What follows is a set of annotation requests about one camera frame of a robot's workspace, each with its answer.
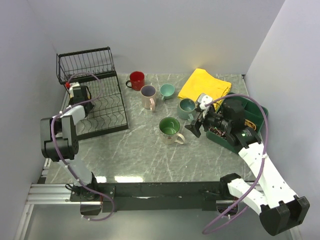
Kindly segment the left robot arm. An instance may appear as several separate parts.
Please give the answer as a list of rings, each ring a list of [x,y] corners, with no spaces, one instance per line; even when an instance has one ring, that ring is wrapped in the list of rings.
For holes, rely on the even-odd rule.
[[[94,105],[87,86],[74,83],[70,85],[69,92],[69,104],[64,114],[56,120],[54,117],[40,120],[41,152],[70,174],[73,186],[67,184],[67,189],[94,201],[100,195],[100,188],[94,174],[77,157],[79,141],[76,131],[76,124],[88,116]]]

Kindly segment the speckled teal mug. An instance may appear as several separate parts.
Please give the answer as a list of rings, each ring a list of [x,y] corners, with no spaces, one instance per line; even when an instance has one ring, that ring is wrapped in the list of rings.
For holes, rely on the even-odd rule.
[[[182,99],[177,106],[177,114],[178,116],[187,121],[193,121],[194,115],[196,113],[196,104],[190,98]]]

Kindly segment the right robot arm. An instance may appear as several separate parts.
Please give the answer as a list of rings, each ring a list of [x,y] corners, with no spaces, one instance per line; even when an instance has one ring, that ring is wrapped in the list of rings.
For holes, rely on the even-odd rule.
[[[259,216],[263,228],[276,236],[301,225],[310,208],[305,196],[297,193],[282,178],[268,154],[267,140],[262,141],[254,128],[246,125],[245,107],[237,94],[223,97],[222,111],[217,113],[210,96],[201,94],[196,100],[196,116],[186,125],[196,137],[200,127],[205,131],[222,133],[226,141],[237,147],[238,155],[249,166],[262,191],[248,185],[236,173],[220,179],[219,193],[224,199],[238,198]]]

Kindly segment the floral mug green inside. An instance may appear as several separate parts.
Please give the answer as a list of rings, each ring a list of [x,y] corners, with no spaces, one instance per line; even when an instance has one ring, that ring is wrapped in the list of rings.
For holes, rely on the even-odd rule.
[[[180,133],[180,122],[174,117],[165,117],[159,122],[159,131],[162,141],[166,145],[186,143],[185,137]]]

